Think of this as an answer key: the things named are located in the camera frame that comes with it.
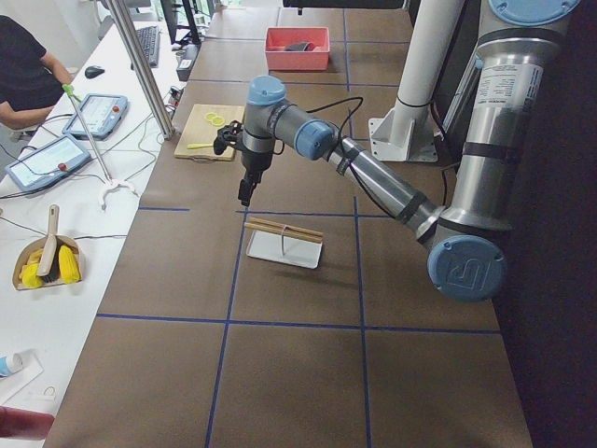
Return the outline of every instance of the black mouse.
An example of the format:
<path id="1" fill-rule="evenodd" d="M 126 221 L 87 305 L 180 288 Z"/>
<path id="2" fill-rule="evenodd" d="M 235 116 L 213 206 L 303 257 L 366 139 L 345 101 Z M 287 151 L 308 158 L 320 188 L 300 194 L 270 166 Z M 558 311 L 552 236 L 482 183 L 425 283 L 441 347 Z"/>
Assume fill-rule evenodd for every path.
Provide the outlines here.
<path id="1" fill-rule="evenodd" d="M 105 72 L 105 70 L 99 65 L 90 65 L 85 69 L 85 77 L 87 79 L 92 79 L 94 77 L 98 77 L 103 72 Z"/>

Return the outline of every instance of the tablet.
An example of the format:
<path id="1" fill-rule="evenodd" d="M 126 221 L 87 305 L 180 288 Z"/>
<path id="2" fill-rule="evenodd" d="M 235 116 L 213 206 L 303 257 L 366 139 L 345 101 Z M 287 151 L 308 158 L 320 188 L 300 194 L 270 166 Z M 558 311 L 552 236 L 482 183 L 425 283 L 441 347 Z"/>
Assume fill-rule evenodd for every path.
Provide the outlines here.
<path id="1" fill-rule="evenodd" d="M 127 111 L 128 104 L 126 96 L 90 93 L 83 98 L 79 108 L 93 138 L 104 140 L 116 129 Z M 68 120 L 62 133 L 87 140 L 87 134 L 76 114 Z"/>
<path id="2" fill-rule="evenodd" d="M 71 135 L 63 135 L 13 161 L 5 167 L 5 171 L 21 191 L 34 191 L 55 184 L 90 160 L 87 149 Z"/>

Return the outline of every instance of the red object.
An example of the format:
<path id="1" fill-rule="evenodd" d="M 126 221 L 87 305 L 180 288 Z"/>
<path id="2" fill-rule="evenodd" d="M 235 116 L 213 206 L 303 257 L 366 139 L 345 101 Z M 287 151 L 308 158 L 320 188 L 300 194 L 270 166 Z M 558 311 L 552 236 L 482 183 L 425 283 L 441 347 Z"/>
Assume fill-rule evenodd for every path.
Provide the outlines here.
<path id="1" fill-rule="evenodd" d="M 54 423 L 49 413 L 34 413 L 0 406 L 0 437 L 24 441 L 42 441 Z"/>
<path id="2" fill-rule="evenodd" d="M 289 45 L 310 42 L 308 51 L 285 51 Z M 265 57 L 270 70 L 326 70 L 329 61 L 327 28 L 268 28 Z"/>

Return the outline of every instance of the red cylinder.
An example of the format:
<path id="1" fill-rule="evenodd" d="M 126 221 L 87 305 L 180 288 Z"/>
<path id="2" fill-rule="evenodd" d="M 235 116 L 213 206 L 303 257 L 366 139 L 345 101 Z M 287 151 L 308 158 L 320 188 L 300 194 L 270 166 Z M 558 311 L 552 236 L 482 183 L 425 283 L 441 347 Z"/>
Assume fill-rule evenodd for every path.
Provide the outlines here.
<path id="1" fill-rule="evenodd" d="M 41 441 L 47 437 L 52 423 L 54 416 L 49 413 L 0 406 L 0 437 Z"/>

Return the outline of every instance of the cutting board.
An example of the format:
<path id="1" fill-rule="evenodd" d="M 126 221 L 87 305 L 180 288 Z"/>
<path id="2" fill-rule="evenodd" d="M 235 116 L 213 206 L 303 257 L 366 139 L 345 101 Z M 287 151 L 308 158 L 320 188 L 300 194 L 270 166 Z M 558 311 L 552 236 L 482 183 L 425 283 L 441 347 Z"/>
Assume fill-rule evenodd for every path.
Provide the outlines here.
<path id="1" fill-rule="evenodd" d="M 207 114 L 215 113 L 224 119 L 224 124 L 214 126 L 210 123 Z M 174 156 L 180 159 L 211 159 L 216 161 L 231 161 L 236 152 L 228 147 L 221 156 L 214 154 L 212 147 L 200 147 L 197 149 L 188 149 L 189 144 L 212 144 L 217 137 L 217 130 L 224 125 L 230 124 L 233 120 L 242 121 L 244 114 L 243 105 L 194 105 L 193 110 L 188 116 L 187 124 L 183 130 Z"/>

